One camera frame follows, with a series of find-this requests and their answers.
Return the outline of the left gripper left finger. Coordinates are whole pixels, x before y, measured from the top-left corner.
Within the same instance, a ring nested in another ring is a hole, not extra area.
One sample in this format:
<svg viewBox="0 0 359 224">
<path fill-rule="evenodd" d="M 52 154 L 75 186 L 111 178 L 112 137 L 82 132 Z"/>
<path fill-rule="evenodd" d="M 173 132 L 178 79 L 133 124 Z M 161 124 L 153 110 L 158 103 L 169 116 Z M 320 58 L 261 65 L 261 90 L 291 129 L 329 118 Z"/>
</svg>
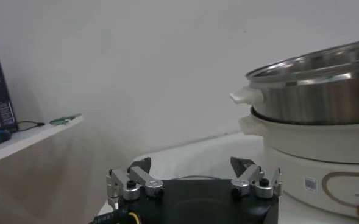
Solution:
<svg viewBox="0 0 359 224">
<path fill-rule="evenodd" d="M 165 193 L 162 180 L 150 176 L 151 158 L 147 157 L 134 161 L 126 171 L 110 169 L 106 176 L 107 203 L 117 210 L 120 201 L 134 202 L 141 198 L 141 193 L 147 198 L 160 199 Z"/>
</svg>

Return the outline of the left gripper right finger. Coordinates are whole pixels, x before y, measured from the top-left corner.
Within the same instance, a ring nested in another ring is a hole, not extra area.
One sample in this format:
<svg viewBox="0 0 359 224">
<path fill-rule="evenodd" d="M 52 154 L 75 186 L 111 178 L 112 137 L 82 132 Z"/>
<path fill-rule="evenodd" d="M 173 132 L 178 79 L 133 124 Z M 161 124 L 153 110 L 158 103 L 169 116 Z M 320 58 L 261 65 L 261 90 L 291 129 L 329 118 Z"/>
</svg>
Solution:
<svg viewBox="0 0 359 224">
<path fill-rule="evenodd" d="M 282 195 L 282 172 L 279 167 L 271 178 L 266 178 L 261 166 L 251 159 L 231 157 L 230 164 L 236 175 L 236 178 L 231 180 L 233 198 L 241 199 L 251 192 L 262 199 Z"/>
</svg>

